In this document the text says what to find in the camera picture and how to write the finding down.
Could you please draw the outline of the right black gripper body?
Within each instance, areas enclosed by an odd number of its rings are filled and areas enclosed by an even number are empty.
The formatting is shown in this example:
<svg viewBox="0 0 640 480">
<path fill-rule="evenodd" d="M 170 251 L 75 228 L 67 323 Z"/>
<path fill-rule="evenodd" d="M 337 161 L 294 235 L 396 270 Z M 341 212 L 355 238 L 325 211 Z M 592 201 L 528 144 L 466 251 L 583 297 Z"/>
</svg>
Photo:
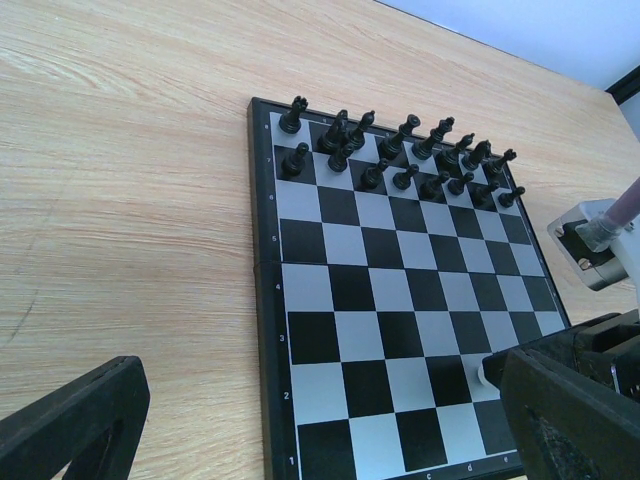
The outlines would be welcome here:
<svg viewBox="0 0 640 480">
<path fill-rule="evenodd" d="M 639 398 L 639 312 L 609 313 L 518 346 L 632 400 Z"/>
</svg>

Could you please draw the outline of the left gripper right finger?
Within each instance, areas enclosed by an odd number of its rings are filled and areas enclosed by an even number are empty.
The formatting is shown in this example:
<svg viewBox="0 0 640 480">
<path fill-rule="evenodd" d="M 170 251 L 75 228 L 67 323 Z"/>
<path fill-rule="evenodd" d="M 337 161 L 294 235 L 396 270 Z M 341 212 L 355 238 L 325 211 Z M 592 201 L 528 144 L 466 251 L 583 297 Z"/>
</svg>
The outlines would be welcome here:
<svg viewBox="0 0 640 480">
<path fill-rule="evenodd" d="M 637 479 L 639 404 L 538 352 L 508 354 L 500 386 L 529 479 Z"/>
</svg>

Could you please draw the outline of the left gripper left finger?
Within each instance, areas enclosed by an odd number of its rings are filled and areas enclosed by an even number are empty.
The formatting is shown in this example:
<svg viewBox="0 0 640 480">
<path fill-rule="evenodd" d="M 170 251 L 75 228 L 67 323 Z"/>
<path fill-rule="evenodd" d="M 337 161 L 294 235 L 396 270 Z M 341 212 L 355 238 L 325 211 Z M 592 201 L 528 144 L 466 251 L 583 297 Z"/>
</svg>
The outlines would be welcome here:
<svg viewBox="0 0 640 480">
<path fill-rule="evenodd" d="M 115 357 L 1 420 L 1 477 L 127 479 L 149 404 L 141 359 Z"/>
</svg>

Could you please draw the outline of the white pawn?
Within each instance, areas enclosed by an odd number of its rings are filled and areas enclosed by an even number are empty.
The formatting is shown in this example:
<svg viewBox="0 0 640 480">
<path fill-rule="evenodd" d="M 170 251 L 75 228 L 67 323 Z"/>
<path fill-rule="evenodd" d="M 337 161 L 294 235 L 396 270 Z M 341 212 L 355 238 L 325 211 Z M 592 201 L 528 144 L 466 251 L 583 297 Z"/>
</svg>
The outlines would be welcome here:
<svg viewBox="0 0 640 480">
<path fill-rule="evenodd" d="M 486 377 L 483 364 L 480 364 L 471 375 L 470 387 L 474 402 L 499 400 L 500 391 Z"/>
</svg>

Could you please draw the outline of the black pawn mid board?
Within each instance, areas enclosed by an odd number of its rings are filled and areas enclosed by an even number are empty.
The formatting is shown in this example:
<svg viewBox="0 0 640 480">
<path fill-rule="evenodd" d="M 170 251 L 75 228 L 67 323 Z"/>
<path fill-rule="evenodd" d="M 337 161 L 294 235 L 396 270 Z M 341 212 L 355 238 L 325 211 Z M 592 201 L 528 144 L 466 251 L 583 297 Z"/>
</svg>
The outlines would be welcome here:
<svg viewBox="0 0 640 480">
<path fill-rule="evenodd" d="M 426 180 L 421 186 L 419 193 L 423 199 L 434 199 L 441 195 L 442 185 L 450 179 L 447 171 L 440 172 L 436 177 Z"/>
</svg>

